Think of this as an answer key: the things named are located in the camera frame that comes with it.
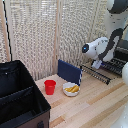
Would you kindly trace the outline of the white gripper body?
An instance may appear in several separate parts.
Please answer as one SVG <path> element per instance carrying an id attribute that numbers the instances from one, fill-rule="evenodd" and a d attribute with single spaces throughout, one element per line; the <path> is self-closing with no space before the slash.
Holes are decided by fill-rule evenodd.
<path id="1" fill-rule="evenodd" d="M 95 60 L 95 61 L 92 63 L 91 67 L 92 67 L 92 68 L 95 68 L 95 69 L 99 69 L 100 66 L 101 66 L 101 64 L 102 64 L 102 61 L 101 61 L 101 60 Z"/>

